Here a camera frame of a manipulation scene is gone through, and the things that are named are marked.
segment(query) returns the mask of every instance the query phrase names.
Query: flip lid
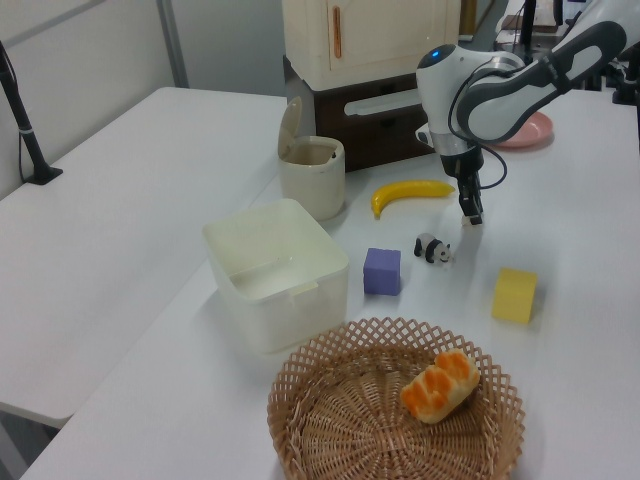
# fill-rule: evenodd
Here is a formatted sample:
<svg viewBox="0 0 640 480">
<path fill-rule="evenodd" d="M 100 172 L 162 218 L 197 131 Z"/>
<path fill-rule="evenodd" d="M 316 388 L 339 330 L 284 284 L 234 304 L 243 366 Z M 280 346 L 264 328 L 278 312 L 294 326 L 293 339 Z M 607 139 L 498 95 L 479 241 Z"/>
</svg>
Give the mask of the flip lid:
<svg viewBox="0 0 640 480">
<path fill-rule="evenodd" d="M 300 126 L 300 117 L 302 116 L 302 99 L 296 97 L 289 102 L 287 109 L 282 115 L 280 123 L 280 134 L 278 135 L 278 156 L 281 159 L 286 158 L 291 150 L 291 145 L 298 134 Z"/>
</svg>

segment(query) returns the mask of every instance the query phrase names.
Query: woven basket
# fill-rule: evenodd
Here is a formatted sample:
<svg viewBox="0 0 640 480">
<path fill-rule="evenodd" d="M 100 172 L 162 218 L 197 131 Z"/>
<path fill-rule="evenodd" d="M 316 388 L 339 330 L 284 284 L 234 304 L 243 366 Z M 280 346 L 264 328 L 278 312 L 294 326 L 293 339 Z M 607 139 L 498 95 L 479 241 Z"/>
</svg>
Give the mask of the woven basket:
<svg viewBox="0 0 640 480">
<path fill-rule="evenodd" d="M 454 347 L 475 360 L 480 384 L 445 420 L 423 424 L 400 390 Z M 524 431 L 509 379 L 450 331 L 402 318 L 361 320 L 289 357 L 269 395 L 269 430 L 287 479 L 508 478 Z"/>
</svg>

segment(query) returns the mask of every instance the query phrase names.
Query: purple block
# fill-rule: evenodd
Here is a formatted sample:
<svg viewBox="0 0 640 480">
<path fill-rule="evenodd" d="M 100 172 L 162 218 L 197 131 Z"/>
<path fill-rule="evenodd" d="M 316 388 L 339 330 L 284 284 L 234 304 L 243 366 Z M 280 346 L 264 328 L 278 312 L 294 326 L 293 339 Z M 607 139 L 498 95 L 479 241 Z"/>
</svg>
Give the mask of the purple block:
<svg viewBox="0 0 640 480">
<path fill-rule="evenodd" d="M 370 248 L 364 261 L 364 293 L 400 293 L 400 251 Z"/>
</svg>

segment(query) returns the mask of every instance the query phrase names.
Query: white plastic container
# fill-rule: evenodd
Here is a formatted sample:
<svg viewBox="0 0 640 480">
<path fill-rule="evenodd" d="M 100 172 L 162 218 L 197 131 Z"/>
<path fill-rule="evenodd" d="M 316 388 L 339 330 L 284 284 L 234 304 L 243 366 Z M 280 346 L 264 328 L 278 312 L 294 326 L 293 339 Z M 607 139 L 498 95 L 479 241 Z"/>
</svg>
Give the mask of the white plastic container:
<svg viewBox="0 0 640 480">
<path fill-rule="evenodd" d="M 245 210 L 202 233 L 220 293 L 258 352 L 344 321 L 349 259 L 295 200 Z"/>
<path fill-rule="evenodd" d="M 314 91 L 414 74 L 458 43 L 461 0 L 282 0 L 285 53 Z"/>
</svg>

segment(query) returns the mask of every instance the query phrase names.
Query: toy bread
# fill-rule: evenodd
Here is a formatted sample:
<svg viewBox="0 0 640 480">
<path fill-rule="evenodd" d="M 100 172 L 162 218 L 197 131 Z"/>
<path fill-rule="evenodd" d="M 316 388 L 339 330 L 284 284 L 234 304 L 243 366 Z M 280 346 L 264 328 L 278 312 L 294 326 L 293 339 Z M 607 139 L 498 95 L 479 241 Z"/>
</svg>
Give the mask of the toy bread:
<svg viewBox="0 0 640 480">
<path fill-rule="evenodd" d="M 421 422 L 438 423 L 469 396 L 479 381 L 475 363 L 454 348 L 440 353 L 435 365 L 429 365 L 402 389 L 400 398 Z"/>
</svg>

